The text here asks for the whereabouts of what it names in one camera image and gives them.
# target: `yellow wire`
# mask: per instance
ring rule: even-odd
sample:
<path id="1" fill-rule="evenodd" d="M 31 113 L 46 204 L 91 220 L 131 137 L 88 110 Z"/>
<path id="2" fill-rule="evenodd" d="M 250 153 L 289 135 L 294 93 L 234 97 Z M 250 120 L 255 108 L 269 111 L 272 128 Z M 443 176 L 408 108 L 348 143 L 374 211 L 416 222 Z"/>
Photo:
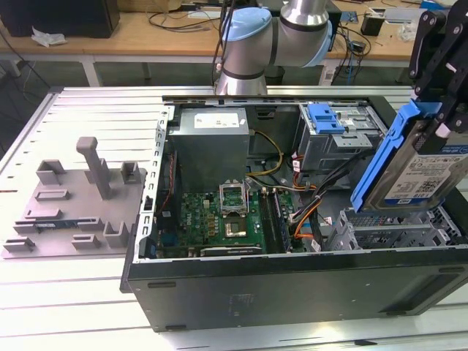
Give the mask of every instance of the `yellow wire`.
<path id="1" fill-rule="evenodd" d="M 254 130 L 254 133 L 263 135 L 270 143 L 273 144 L 273 146 L 278 151 L 279 160 L 278 160 L 278 163 L 276 164 L 276 166 L 273 167 L 270 170 L 263 170 L 261 172 L 250 172 L 250 173 L 247 173 L 247 175 L 248 176 L 258 176 L 258 175 L 259 176 L 266 176 L 268 174 L 276 172 L 281 167 L 281 164 L 283 163 L 283 153 L 282 153 L 282 151 L 280 150 L 278 145 L 273 141 L 273 139 L 271 139 L 269 136 L 267 136 L 267 134 L 265 134 L 264 132 L 261 132 L 260 130 Z"/>

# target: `white table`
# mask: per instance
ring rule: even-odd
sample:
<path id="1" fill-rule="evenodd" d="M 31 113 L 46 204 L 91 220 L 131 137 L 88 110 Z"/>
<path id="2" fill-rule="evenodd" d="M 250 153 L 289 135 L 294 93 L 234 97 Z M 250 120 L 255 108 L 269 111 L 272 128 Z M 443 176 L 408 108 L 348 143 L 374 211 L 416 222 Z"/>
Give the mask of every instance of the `white table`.
<path id="1" fill-rule="evenodd" d="M 383 95 L 395 109 L 409 96 L 408 87 L 269 92 L 285 89 L 317 96 Z M 191 88 L 191 93 L 210 94 L 211 89 Z M 12 222 L 37 183 L 34 171 L 42 159 L 84 167 L 74 152 L 81 135 L 98 138 L 99 155 L 109 167 L 126 159 L 145 167 L 154 139 L 151 111 L 161 94 L 187 94 L 187 88 L 67 88 L 47 95 L 0 162 L 0 238 L 14 233 Z M 134 295 L 118 289 L 123 264 L 123 257 L 0 261 L 0 350 L 329 350 L 358 348 L 354 341 L 359 339 L 378 343 L 366 351 L 468 347 L 468 287 L 417 317 L 156 334 Z"/>

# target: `table leg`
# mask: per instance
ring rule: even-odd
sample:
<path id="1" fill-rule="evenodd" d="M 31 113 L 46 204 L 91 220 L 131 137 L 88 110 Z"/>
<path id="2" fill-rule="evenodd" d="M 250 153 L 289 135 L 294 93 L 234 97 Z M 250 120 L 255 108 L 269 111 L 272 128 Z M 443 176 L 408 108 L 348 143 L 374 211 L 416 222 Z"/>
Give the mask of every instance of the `table leg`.
<path id="1" fill-rule="evenodd" d="M 102 86 L 102 80 L 99 73 L 96 71 L 93 61 L 82 61 L 83 69 L 85 70 L 86 78 L 88 78 L 89 86 Z"/>
<path id="2" fill-rule="evenodd" d="M 0 61 L 0 64 L 3 68 L 6 69 L 14 78 L 18 78 L 21 76 L 21 72 L 18 69 L 18 66 L 14 61 Z"/>
<path id="3" fill-rule="evenodd" d="M 145 79 L 151 79 L 151 69 L 149 68 L 149 63 L 142 62 L 141 67 L 143 68 L 143 76 Z"/>
<path id="4" fill-rule="evenodd" d="M 331 86 L 333 77 L 335 76 L 336 64 L 326 63 L 323 65 L 322 74 L 320 75 L 319 86 Z"/>
<path id="5" fill-rule="evenodd" d="M 403 83 L 403 80 L 405 77 L 408 76 L 408 69 L 407 68 L 401 68 L 398 76 L 395 78 L 396 83 Z"/>

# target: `floor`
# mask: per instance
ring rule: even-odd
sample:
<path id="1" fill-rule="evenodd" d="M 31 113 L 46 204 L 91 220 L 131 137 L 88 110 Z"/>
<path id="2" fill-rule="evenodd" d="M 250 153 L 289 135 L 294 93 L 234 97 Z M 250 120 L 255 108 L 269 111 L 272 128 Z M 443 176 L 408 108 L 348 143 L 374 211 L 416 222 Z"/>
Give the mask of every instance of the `floor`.
<path id="1" fill-rule="evenodd" d="M 37 62 L 35 70 L 51 86 L 87 86 L 86 76 L 79 63 Z M 140 64 L 98 63 L 97 70 L 106 86 L 207 86 L 210 85 L 209 64 L 150 64 L 152 79 L 144 80 Z M 286 68 L 283 85 L 310 86 L 318 83 L 322 67 Z M 357 86 L 393 86 L 400 69 L 364 67 L 354 81 Z M 0 156 L 15 140 L 23 125 L 35 111 L 48 88 L 24 65 L 21 77 L 13 80 L 4 75 L 0 79 Z M 334 85 L 346 85 L 338 77 Z M 406 79 L 402 84 L 410 84 Z"/>

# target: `workbench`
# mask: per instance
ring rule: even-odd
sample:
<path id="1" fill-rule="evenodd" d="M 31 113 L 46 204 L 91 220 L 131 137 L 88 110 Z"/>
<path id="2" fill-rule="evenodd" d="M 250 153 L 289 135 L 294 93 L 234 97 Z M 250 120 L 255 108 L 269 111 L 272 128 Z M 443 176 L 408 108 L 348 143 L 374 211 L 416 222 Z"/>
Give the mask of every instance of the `workbench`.
<path id="1" fill-rule="evenodd" d="M 402 7 L 416 7 L 400 0 L 389 0 L 391 4 Z M 336 1 L 335 4 L 343 11 L 356 11 L 363 14 L 369 7 L 388 7 L 381 0 L 354 4 Z M 363 16 L 359 16 L 359 24 L 348 23 L 351 29 L 359 31 Z M 174 20 L 168 18 L 166 26 L 182 26 L 188 23 L 196 23 L 201 19 L 182 18 Z M 151 26 L 145 13 L 122 12 L 120 23 L 109 39 L 92 39 L 82 37 L 67 37 L 68 43 L 64 45 L 45 48 L 30 37 L 11 37 L 3 27 L 10 44 L 28 61 L 73 61 L 83 65 L 84 72 L 90 86 L 101 86 L 102 81 L 94 64 L 96 62 L 138 62 L 143 63 L 145 78 L 151 76 L 148 68 L 149 62 L 169 63 L 211 63 L 218 42 L 218 31 L 210 24 L 205 23 L 205 31 L 195 33 L 175 33 Z M 362 66 L 367 67 L 408 67 L 411 57 L 413 42 L 402 42 L 397 31 L 400 25 L 386 24 L 378 37 L 369 37 L 372 50 L 362 61 Z M 359 39 L 357 34 L 351 34 L 351 39 Z M 321 63 L 324 68 L 320 78 L 320 85 L 330 85 L 335 68 L 346 53 L 346 45 L 341 37 L 338 37 Z M 0 40 L 0 63 L 12 73 L 19 76 L 15 60 L 18 57 Z"/>
<path id="2" fill-rule="evenodd" d="M 288 96 L 384 96 L 394 109 L 409 87 L 270 87 Z M 48 94 L 0 161 L 0 239 L 36 186 L 43 159 L 84 169 L 75 151 L 80 136 L 95 136 L 109 168 L 135 160 L 148 166 L 156 136 L 151 114 L 162 95 L 213 94 L 209 87 L 66 88 Z M 300 325 L 154 333 L 133 294 L 121 294 L 123 257 L 0 259 L 0 350 L 317 350 L 357 346 L 366 350 L 460 350 L 468 345 L 468 287 L 417 317 L 343 320 Z"/>

